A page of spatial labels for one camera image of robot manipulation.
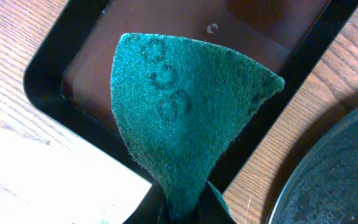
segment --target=wooden table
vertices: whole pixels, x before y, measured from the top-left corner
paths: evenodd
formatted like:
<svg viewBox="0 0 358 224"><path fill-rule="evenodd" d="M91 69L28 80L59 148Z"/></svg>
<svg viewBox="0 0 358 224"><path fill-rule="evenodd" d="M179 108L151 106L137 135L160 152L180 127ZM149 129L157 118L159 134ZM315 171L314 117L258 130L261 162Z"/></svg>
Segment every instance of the wooden table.
<svg viewBox="0 0 358 224"><path fill-rule="evenodd" d="M22 86L26 65L66 2L0 0L0 132L31 147L75 152L87 143L37 111ZM224 194L234 219L264 223L299 158L357 106L358 9Z"/></svg>

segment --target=round metal lid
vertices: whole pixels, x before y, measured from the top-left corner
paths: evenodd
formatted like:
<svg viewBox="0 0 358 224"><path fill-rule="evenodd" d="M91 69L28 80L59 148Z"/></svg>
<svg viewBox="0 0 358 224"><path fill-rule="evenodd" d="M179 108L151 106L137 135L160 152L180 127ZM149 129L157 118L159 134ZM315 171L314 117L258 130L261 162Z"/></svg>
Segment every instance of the round metal lid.
<svg viewBox="0 0 358 224"><path fill-rule="evenodd" d="M267 223L358 224L358 109L302 159Z"/></svg>

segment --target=black plastic tray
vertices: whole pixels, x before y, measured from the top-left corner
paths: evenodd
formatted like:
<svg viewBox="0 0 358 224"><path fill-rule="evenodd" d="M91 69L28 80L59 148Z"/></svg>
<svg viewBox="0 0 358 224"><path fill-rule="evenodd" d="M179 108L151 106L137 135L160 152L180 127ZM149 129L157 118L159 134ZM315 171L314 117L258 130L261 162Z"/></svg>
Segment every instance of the black plastic tray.
<svg viewBox="0 0 358 224"><path fill-rule="evenodd" d="M64 98L63 74L110 0L70 0L24 74L24 90L40 111L152 182L130 157L118 134ZM332 0L278 74L285 89L266 101L218 160L209 181L224 192L264 138L287 103L358 6L358 0Z"/></svg>

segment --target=green scouring pad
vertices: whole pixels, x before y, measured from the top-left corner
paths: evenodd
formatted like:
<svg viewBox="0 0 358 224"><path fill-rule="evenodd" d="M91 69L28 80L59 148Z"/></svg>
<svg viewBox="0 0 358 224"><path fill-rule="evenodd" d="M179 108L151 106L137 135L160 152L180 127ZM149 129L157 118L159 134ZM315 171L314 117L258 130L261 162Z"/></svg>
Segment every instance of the green scouring pad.
<svg viewBox="0 0 358 224"><path fill-rule="evenodd" d="M219 156L284 80L226 47L124 34L111 76L112 110L133 158L161 185L170 217L198 202Z"/></svg>

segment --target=tray rim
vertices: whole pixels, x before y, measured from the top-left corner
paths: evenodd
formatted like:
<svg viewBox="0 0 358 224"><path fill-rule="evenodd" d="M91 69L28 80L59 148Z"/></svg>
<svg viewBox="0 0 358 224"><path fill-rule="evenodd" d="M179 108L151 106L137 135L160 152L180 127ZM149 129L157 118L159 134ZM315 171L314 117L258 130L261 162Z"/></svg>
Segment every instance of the tray rim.
<svg viewBox="0 0 358 224"><path fill-rule="evenodd" d="M70 66L109 3L110 0L67 2L24 72L24 92L39 111L149 182L153 182L151 175L132 160L117 133L77 108L61 91L61 82L67 66ZM331 0L326 6L290 60L278 73L286 80L285 89L261 106L211 171L208 180L221 193L224 193L240 173L357 7L358 0ZM75 36L76 39L62 38L66 36ZM264 122L257 123L258 118L263 118Z"/></svg>

